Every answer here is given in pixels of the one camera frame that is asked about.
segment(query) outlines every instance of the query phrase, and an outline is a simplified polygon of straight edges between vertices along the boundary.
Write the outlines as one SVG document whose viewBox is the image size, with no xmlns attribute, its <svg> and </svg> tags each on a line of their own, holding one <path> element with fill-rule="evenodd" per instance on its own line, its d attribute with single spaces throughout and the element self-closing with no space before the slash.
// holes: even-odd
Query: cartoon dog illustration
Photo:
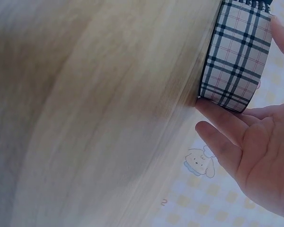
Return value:
<svg viewBox="0 0 284 227">
<path fill-rule="evenodd" d="M 209 178 L 214 176 L 213 157 L 214 154 L 205 146 L 201 149 L 190 149 L 185 157 L 184 165 L 196 176 L 206 175 Z"/>
</svg>

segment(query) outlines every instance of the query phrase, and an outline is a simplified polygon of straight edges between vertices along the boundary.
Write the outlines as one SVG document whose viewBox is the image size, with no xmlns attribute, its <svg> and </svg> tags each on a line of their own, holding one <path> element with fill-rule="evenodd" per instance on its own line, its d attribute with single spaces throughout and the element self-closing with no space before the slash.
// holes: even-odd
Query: finger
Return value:
<svg viewBox="0 0 284 227">
<path fill-rule="evenodd" d="M 271 19 L 271 32 L 275 43 L 284 54 L 284 26 L 276 16 Z"/>
<path fill-rule="evenodd" d="M 243 121 L 222 107 L 203 98 L 197 100 L 195 107 L 232 143 L 241 147 L 244 133 L 248 128 Z"/>
<path fill-rule="evenodd" d="M 254 116 L 260 120 L 266 117 L 271 117 L 275 112 L 279 111 L 280 108 L 284 108 L 282 105 L 270 105 L 263 108 L 246 109 L 243 114 Z"/>
<path fill-rule="evenodd" d="M 270 117 L 278 108 L 278 105 L 266 106 L 264 108 L 246 109 L 243 114 L 254 116 L 260 120 Z"/>
<path fill-rule="evenodd" d="M 242 151 L 208 122 L 199 122 L 195 130 L 217 157 L 223 168 L 234 178 Z"/>
<path fill-rule="evenodd" d="M 253 124 L 259 123 L 260 120 L 257 117 L 251 116 L 251 115 L 245 115 L 245 114 L 235 114 L 236 117 L 238 117 L 241 121 L 243 121 L 248 126 L 251 126 Z"/>
</svg>

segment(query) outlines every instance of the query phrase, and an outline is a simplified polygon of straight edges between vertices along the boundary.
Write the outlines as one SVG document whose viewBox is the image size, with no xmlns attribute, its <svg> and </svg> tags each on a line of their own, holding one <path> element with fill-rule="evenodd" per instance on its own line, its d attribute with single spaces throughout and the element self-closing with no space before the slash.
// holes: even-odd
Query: wood grain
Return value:
<svg viewBox="0 0 284 227">
<path fill-rule="evenodd" d="M 219 4 L 0 1 L 0 226 L 148 225 Z"/>
</svg>

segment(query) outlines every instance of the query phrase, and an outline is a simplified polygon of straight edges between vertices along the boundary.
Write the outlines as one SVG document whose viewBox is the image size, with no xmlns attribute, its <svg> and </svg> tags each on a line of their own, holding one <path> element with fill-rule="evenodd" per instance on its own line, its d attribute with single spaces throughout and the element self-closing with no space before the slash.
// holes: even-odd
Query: plaid cover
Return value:
<svg viewBox="0 0 284 227">
<path fill-rule="evenodd" d="M 270 7 L 223 0 L 203 69 L 199 96 L 243 112 L 256 91 L 272 40 Z"/>
</svg>

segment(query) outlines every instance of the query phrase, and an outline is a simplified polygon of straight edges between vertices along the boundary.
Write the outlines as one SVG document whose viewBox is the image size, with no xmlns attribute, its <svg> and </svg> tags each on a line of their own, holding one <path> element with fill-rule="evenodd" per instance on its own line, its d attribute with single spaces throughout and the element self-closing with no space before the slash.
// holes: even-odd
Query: checkered tablecloth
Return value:
<svg viewBox="0 0 284 227">
<path fill-rule="evenodd" d="M 284 24 L 284 0 L 274 0 L 271 12 Z M 248 107 L 281 103 L 284 103 L 284 56 L 272 41 L 261 83 Z M 196 115 L 196 121 L 199 120 L 205 119 Z M 212 161 L 214 176 L 211 177 L 210 172 L 188 168 L 184 156 L 176 180 L 162 203 L 158 204 L 156 216 L 150 220 L 151 226 L 284 227 L 284 218 L 249 200 L 204 146 L 205 143 L 195 135 L 186 156 L 188 162 L 190 158 L 201 155 L 202 161 L 210 165 Z"/>
</svg>

